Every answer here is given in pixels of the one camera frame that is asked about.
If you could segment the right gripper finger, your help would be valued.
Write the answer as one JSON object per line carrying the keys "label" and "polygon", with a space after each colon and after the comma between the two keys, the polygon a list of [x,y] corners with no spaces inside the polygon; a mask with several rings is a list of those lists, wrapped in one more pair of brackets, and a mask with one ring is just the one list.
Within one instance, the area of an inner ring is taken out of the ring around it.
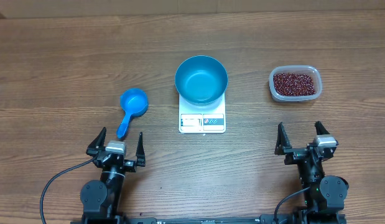
{"label": "right gripper finger", "polygon": [[315,129],[316,129],[316,133],[317,135],[326,135],[326,134],[330,134],[326,128],[323,126],[323,124],[320,122],[320,121],[317,121],[315,123]]}
{"label": "right gripper finger", "polygon": [[290,154],[291,150],[292,150],[292,145],[290,144],[283,122],[280,122],[277,128],[277,142],[274,149],[274,154],[286,155],[286,154]]}

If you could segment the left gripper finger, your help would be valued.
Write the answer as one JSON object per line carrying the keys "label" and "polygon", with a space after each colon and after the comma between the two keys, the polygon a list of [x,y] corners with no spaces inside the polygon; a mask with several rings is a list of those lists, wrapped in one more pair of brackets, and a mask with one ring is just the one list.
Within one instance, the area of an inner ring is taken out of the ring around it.
{"label": "left gripper finger", "polygon": [[143,133],[139,133],[139,140],[137,143],[137,150],[136,150],[136,157],[137,161],[145,161],[145,152],[144,152],[144,146],[143,146]]}
{"label": "left gripper finger", "polygon": [[87,149],[89,150],[104,149],[105,137],[106,137],[106,128],[103,127],[99,135],[97,135],[97,137],[88,145]]}

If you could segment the blue plastic measuring scoop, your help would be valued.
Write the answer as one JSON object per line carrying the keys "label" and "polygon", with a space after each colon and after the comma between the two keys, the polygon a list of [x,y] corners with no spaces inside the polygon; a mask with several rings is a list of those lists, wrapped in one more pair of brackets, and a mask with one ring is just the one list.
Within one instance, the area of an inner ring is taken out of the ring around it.
{"label": "blue plastic measuring scoop", "polygon": [[125,115],[116,131],[119,139],[125,137],[130,120],[133,117],[142,116],[148,109],[148,97],[146,93],[139,88],[131,88],[120,96],[120,105]]}

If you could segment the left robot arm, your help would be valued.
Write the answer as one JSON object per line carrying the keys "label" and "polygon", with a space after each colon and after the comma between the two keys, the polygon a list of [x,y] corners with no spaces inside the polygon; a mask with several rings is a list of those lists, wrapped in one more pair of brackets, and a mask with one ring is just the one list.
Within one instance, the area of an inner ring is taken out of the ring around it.
{"label": "left robot arm", "polygon": [[129,223],[125,215],[118,211],[123,183],[127,172],[135,172],[146,165],[143,134],[139,134],[136,159],[127,160],[126,144],[110,141],[104,145],[106,128],[88,145],[86,154],[92,163],[101,169],[98,180],[87,182],[80,191],[83,204],[82,223]]}

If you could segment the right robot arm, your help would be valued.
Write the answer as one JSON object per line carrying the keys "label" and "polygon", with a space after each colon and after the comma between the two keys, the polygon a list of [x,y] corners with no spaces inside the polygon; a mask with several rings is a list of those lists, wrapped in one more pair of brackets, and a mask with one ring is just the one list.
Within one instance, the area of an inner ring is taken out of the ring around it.
{"label": "right robot arm", "polygon": [[[316,136],[306,147],[293,148],[282,123],[278,124],[274,154],[285,156],[284,164],[296,165],[302,189],[283,198],[276,206],[274,223],[346,223],[339,211],[345,207],[348,182],[338,176],[326,175],[322,162],[334,156],[338,141],[320,121],[315,123]],[[305,205],[290,215],[280,215],[281,205],[290,198],[302,194]]]}

